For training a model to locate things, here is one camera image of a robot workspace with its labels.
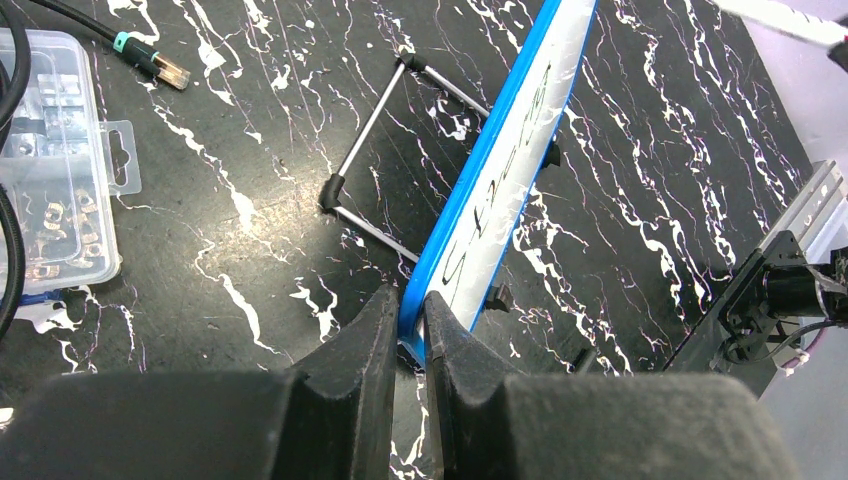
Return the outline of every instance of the cable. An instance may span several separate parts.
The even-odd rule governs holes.
[[[752,358],[752,359],[745,359],[745,360],[738,359],[738,358],[732,358],[732,356],[730,355],[731,350],[728,348],[731,345],[733,345],[733,342],[731,341],[732,339],[727,339],[722,344],[722,350],[723,350],[722,353],[724,354],[725,360],[727,360],[728,362],[733,363],[735,365],[746,365],[746,364],[749,364],[749,363],[762,362],[763,360],[768,360],[769,358],[774,357],[781,350],[788,347],[789,345],[791,345],[792,343],[794,343],[795,341],[797,341],[798,339],[800,339],[801,337],[803,337],[804,335],[806,335],[810,332],[815,332],[815,331],[821,330],[823,328],[835,327],[835,326],[838,326],[838,325],[839,325],[838,322],[834,322],[834,321],[831,321],[831,320],[825,320],[823,322],[812,323],[810,325],[801,327],[798,330],[795,330],[794,332],[789,334],[789,336],[786,337],[786,340],[781,342],[780,345],[778,345],[777,347],[774,348],[774,350],[771,350],[770,352],[768,352],[767,354],[765,354],[764,356],[762,356],[760,358]]]
[[[15,44],[15,71],[12,79],[8,79],[5,68],[0,75],[0,138],[5,143],[11,128],[12,117],[15,109],[21,103],[29,83],[30,66],[32,54],[29,48],[26,29],[21,23],[16,7],[8,0],[0,0],[0,17],[6,19],[9,30],[12,32],[12,40]],[[6,288],[3,298],[0,300],[0,340],[9,330],[18,305],[21,302],[21,294],[24,291],[24,273],[26,271],[26,252],[24,250],[24,239],[21,234],[21,226],[18,216],[12,207],[12,201],[6,194],[6,189],[0,185],[0,226],[3,228],[3,238],[6,240],[6,255],[8,257],[8,272],[6,274]]]
[[[185,90],[188,87],[191,72],[160,54],[152,46],[131,37],[129,33],[112,30],[79,10],[56,0],[30,1],[90,28],[108,41],[112,49],[135,68],[153,75],[179,90]]]
[[[117,36],[118,36],[118,32],[116,32],[115,30],[112,30],[111,28],[107,27],[106,25],[103,25],[102,23],[98,22],[97,20],[95,20],[95,19],[89,17],[88,15],[80,12],[76,8],[69,7],[69,6],[65,5],[64,3],[60,3],[60,2],[57,2],[57,1],[54,1],[54,0],[30,0],[30,1],[32,3],[41,5],[44,8],[48,8],[50,10],[53,10],[56,13],[62,14],[64,16],[70,18],[71,20],[74,20],[75,22],[78,22],[78,23],[88,27],[89,29],[91,29],[92,31],[94,31],[95,33],[100,35],[101,37],[108,40],[109,43],[114,42],[115,38],[117,38]]]

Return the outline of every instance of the black bracket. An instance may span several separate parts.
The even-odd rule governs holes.
[[[842,25],[843,27],[848,27],[848,17],[842,18],[838,20],[836,23]],[[842,67],[843,70],[848,72],[848,38],[845,39],[840,44],[837,44],[835,47],[831,48],[827,53],[827,58],[831,59]]]
[[[504,283],[500,286],[492,285],[489,287],[489,292],[486,294],[486,300],[483,301],[483,308],[486,310],[500,310],[509,313],[512,310],[512,293],[509,287]]]
[[[560,150],[559,145],[553,140],[548,145],[548,151],[545,152],[545,159],[542,160],[542,168],[548,168],[551,165],[555,167],[562,165],[562,150]]]

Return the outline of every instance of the blue-edged board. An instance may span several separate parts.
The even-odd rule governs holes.
[[[597,0],[546,0],[406,287],[401,343],[424,365],[424,296],[474,329],[580,71]]]

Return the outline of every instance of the clear plastic container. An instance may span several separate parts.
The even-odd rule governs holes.
[[[32,73],[0,153],[0,183],[23,230],[24,292],[38,294],[105,282],[118,273],[109,196],[139,191],[140,179],[129,122],[98,122],[88,56],[79,41],[60,32],[30,30],[28,36]],[[11,76],[14,43],[7,29],[0,29],[0,59]],[[127,177],[123,185],[114,183],[108,142],[113,130],[128,157],[119,171]],[[0,288],[7,265],[0,236]]]

